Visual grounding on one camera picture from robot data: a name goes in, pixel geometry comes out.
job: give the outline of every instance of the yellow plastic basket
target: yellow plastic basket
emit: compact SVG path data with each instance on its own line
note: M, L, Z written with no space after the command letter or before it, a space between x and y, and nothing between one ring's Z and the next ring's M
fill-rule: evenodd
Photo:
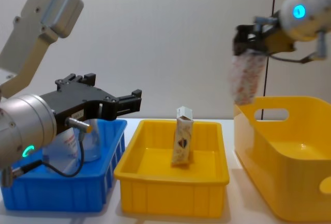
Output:
M172 167L176 121L145 120L114 175L124 212L219 217L229 183L221 125L194 122L190 164Z
M284 121L256 121L258 109L286 109ZM313 97L259 97L235 106L235 150L282 219L331 221L331 105Z

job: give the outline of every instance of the black cable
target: black cable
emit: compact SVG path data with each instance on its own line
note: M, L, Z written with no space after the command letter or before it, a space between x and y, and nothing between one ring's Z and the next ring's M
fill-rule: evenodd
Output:
M273 6L272 6L272 9L271 9L271 16L273 16L274 13L275 13L275 2L276 2L276 0L273 0ZM268 68L269 68L269 57L267 57L267 63L265 65L263 96L265 96L265 93L267 91ZM264 113L264 109L262 109L262 111L261 111L261 120L263 120L263 113Z
M268 54L269 57L278 60L278 61L283 61L283 62L290 62L290 63L299 63L299 64L305 64L308 62L313 61L313 59L310 58L310 56L306 56L302 59L295 60L295 59L287 59L287 58L282 58L282 57L275 57L273 55Z
M23 174L37 168L38 166L42 165L42 160L39 159L37 161L28 163L27 165L21 166L20 169L22 170Z
M83 164L84 164L84 147L83 147L83 141L79 141L79 148L81 150L81 163L79 165L79 167L77 168L77 170L73 173L73 174L66 174L63 173L62 171L60 171L59 169L55 168L54 166L50 165L47 162L42 162L42 164L48 168L50 168L51 170L55 171L57 174L64 176L64 177L74 177L76 176L82 169Z

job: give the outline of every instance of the clear plastic bottle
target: clear plastic bottle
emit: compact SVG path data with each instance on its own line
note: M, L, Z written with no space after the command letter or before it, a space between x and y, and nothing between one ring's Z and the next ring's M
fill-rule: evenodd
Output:
M88 123L93 127L92 132L86 133L83 140L84 162L90 162L101 157L98 119L86 120L85 123Z
M71 174L80 164L78 140L73 128L58 134L48 146L42 149L43 160L63 173Z

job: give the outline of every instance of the blue plastic bin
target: blue plastic bin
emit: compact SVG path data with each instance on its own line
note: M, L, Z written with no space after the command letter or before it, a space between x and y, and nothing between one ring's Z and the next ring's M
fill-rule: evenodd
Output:
M125 120L98 121L101 158L86 162L73 178L47 172L44 166L14 180L10 188L1 188L9 210L99 212L112 187L113 171L124 150ZM42 158L42 151L29 155L13 168Z

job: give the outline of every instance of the blue indicator light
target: blue indicator light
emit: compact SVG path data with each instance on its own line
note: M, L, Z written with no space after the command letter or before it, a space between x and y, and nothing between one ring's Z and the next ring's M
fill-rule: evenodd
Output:
M25 158L25 157L27 157L28 155L29 155L29 151L30 150L34 150L35 149L35 147L33 146L33 145L29 145L25 150L24 150L24 152L23 152L23 154L22 154L22 157L23 158Z
M293 16L297 19L303 18L306 15L306 9L303 5L296 5L293 8Z

